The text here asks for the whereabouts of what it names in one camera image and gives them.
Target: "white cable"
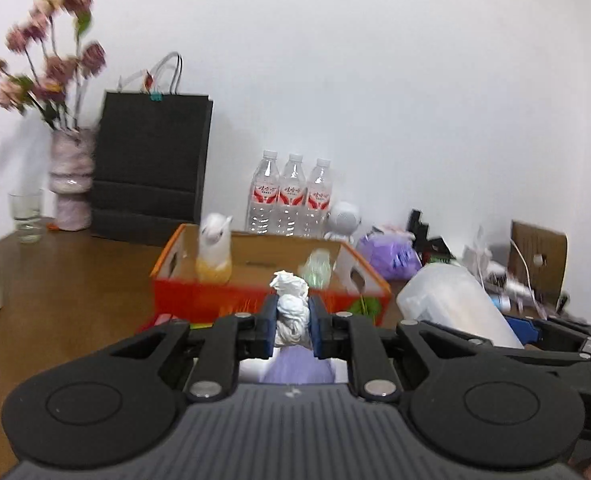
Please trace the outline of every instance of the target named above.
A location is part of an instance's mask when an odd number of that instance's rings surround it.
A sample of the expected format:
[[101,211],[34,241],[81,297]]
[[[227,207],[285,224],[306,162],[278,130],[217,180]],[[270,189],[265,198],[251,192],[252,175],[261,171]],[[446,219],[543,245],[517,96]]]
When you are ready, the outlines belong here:
[[531,299],[533,300],[533,304],[535,305],[535,309],[537,310],[537,313],[540,315],[540,317],[546,319],[546,312],[543,312],[542,307],[538,304],[537,300],[535,299],[535,293],[533,291],[533,287],[531,286],[531,276],[529,274],[529,267],[527,266],[527,261],[525,260],[524,256],[522,256],[520,249],[518,248],[517,244],[514,242],[514,240],[512,238],[511,238],[511,245],[513,245],[515,247],[515,250],[517,251],[517,255],[520,256],[522,263],[525,265],[525,270],[527,272],[527,286],[528,286],[529,290],[531,291]]
[[478,275],[480,276],[480,285],[482,285],[482,288],[484,288],[484,280],[482,279],[482,269],[480,269],[480,254],[476,253],[475,260],[478,264]]

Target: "white toy figure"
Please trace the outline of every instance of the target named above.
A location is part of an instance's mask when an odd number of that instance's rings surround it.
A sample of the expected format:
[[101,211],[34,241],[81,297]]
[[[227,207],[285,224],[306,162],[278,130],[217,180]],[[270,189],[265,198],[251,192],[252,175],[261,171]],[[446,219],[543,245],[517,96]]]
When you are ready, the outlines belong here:
[[201,282],[226,283],[231,278],[231,220],[211,213],[200,224],[196,273]]
[[352,235],[360,222],[362,222],[362,216],[360,216],[360,209],[356,205],[349,202],[337,202],[329,211],[329,218],[327,218],[329,232],[324,235],[324,239],[353,245]]

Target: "green leaf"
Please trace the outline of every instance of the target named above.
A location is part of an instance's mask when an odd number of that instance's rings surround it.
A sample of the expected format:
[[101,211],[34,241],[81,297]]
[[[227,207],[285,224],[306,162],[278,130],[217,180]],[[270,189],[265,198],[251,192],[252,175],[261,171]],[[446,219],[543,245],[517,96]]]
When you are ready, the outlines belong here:
[[51,104],[51,101],[45,101],[44,112],[42,116],[44,117],[45,123],[53,128],[54,120],[58,118],[58,112]]
[[12,82],[20,85],[22,87],[22,91],[23,92],[28,92],[29,90],[31,90],[33,88],[33,79],[31,79],[31,77],[24,75],[24,74],[20,74],[20,75],[15,75],[9,78]]
[[76,39],[79,40],[91,26],[92,14],[89,11],[76,14]]
[[378,314],[382,310],[382,305],[378,298],[365,298],[361,296],[358,300],[349,307],[349,312],[352,314],[360,314],[361,316],[370,317],[375,322]]

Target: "glass cup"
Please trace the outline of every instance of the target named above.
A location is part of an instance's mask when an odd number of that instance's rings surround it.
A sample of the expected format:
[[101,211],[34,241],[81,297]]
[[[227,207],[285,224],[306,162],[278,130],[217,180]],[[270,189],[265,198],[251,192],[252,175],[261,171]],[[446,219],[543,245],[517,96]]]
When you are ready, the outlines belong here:
[[32,244],[42,238],[42,191],[9,193],[16,235],[23,244]]

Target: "flower vase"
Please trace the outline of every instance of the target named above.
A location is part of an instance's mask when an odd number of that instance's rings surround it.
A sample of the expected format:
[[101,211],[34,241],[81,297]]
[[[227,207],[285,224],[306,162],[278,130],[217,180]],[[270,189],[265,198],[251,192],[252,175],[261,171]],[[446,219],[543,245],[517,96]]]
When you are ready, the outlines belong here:
[[56,193],[56,225],[63,231],[79,231],[92,221],[87,192],[92,186],[95,132],[54,130],[51,141],[49,188]]

